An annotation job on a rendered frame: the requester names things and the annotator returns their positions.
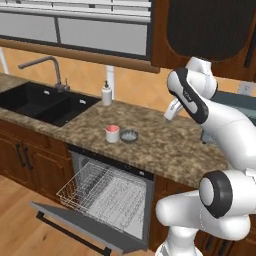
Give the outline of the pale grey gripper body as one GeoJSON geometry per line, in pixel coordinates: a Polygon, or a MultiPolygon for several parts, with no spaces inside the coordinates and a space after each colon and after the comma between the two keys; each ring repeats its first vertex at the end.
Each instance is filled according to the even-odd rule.
{"type": "Polygon", "coordinates": [[[183,108],[182,104],[179,102],[177,98],[175,98],[170,102],[168,108],[165,111],[164,117],[168,121],[172,121],[178,115],[178,113],[182,110],[182,108],[183,108]]]}

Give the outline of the small grey bowl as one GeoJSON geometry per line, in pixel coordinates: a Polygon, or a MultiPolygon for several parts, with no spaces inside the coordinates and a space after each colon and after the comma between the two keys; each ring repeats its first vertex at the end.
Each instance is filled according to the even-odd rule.
{"type": "Polygon", "coordinates": [[[126,129],[120,133],[120,139],[128,144],[136,142],[138,137],[138,132],[133,129],[126,129]]]}

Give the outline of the white cup with red inside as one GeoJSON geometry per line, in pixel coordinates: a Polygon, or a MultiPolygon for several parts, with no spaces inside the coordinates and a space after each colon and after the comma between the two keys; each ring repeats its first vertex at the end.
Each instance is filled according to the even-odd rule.
{"type": "Polygon", "coordinates": [[[108,125],[105,129],[106,140],[109,143],[116,143],[120,138],[120,128],[117,125],[108,125]]]}

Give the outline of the dishwasher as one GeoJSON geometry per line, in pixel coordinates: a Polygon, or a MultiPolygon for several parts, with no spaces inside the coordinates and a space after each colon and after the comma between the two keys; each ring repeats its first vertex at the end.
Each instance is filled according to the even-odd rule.
{"type": "Polygon", "coordinates": [[[69,145],[74,176],[57,192],[61,207],[33,202],[36,218],[102,256],[149,243],[154,175],[69,145]]]}

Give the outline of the brown cupboard door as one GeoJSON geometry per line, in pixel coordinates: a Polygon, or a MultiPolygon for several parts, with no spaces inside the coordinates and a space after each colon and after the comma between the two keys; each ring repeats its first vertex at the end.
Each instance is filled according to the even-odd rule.
{"type": "Polygon", "coordinates": [[[57,192],[73,177],[74,171],[70,157],[61,157],[36,148],[28,147],[33,170],[30,171],[36,190],[48,199],[60,202],[57,192]]]}
{"type": "Polygon", "coordinates": [[[21,167],[20,165],[15,148],[15,144],[17,143],[20,144],[20,153],[22,156],[21,142],[15,138],[0,133],[0,173],[13,181],[34,190],[35,186],[27,166],[25,165],[25,167],[21,167]]]}

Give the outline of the grey dishwasher door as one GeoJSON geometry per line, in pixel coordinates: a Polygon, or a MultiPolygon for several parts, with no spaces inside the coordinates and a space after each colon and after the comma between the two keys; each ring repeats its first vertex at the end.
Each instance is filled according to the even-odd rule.
{"type": "Polygon", "coordinates": [[[147,249],[147,241],[145,239],[140,240],[125,232],[117,231],[106,224],[90,217],[85,217],[77,211],[36,202],[31,202],[30,206],[36,209],[37,212],[43,212],[46,219],[54,223],[57,220],[61,224],[85,234],[100,242],[104,248],[110,248],[111,252],[117,251],[123,255],[147,249]]]}

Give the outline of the white soap dispenser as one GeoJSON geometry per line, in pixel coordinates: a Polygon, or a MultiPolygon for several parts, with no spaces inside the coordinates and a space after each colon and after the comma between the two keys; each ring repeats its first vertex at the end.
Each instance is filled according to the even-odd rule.
{"type": "Polygon", "coordinates": [[[109,86],[108,81],[102,88],[102,103],[104,106],[110,106],[112,104],[112,88],[109,86]]]}

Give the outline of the white vertical strip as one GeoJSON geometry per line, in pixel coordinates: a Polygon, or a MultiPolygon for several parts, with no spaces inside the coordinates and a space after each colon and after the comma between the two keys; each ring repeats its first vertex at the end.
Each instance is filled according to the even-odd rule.
{"type": "Polygon", "coordinates": [[[106,66],[106,80],[108,82],[109,87],[112,90],[112,99],[115,99],[115,73],[113,66],[106,66]]]}

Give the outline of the brown wooden window sill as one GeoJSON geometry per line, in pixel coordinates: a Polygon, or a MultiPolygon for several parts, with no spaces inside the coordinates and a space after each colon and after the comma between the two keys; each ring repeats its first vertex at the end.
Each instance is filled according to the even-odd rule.
{"type": "Polygon", "coordinates": [[[152,66],[150,61],[133,58],[91,53],[86,51],[65,49],[61,47],[46,46],[7,39],[0,39],[0,46],[156,74],[160,72],[160,68],[152,66]]]}

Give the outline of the grey sink tap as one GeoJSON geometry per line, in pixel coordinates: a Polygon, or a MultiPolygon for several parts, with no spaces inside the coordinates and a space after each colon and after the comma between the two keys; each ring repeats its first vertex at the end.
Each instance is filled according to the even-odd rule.
{"type": "Polygon", "coordinates": [[[56,73],[56,83],[55,83],[55,88],[58,90],[58,92],[64,92],[64,91],[69,91],[70,90],[70,86],[65,83],[62,83],[61,80],[61,74],[60,74],[60,68],[59,68],[59,63],[57,61],[57,59],[53,56],[46,56],[46,57],[42,57],[42,58],[38,58],[26,63],[22,63],[18,65],[19,69],[24,69],[39,63],[43,63],[46,61],[52,61],[54,64],[54,68],[55,68],[55,73],[56,73]]]}

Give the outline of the black double sink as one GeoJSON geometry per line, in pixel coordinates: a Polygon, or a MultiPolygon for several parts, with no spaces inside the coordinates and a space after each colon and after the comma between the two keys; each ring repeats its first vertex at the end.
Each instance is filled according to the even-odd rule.
{"type": "Polygon", "coordinates": [[[0,107],[62,127],[100,101],[99,98],[26,82],[0,93],[0,107]]]}

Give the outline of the brown drawer front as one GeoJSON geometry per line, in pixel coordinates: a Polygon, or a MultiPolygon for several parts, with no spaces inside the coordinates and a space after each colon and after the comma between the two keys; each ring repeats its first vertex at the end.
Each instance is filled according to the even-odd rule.
{"type": "Polygon", "coordinates": [[[13,135],[23,141],[51,151],[61,151],[62,153],[67,151],[67,146],[64,142],[7,121],[0,120],[0,132],[13,135]]]}

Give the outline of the white wall socket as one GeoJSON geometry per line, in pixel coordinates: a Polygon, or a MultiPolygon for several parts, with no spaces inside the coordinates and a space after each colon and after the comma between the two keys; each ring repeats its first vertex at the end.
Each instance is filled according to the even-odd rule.
{"type": "Polygon", "coordinates": [[[239,84],[237,93],[241,95],[252,96],[255,88],[256,88],[256,83],[241,81],[239,84]]]}

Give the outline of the window with grey frame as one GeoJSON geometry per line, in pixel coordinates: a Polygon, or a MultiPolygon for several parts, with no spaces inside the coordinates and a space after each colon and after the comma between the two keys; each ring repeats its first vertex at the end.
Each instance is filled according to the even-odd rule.
{"type": "Polygon", "coordinates": [[[0,39],[148,60],[153,0],[0,0],[0,39]]]}

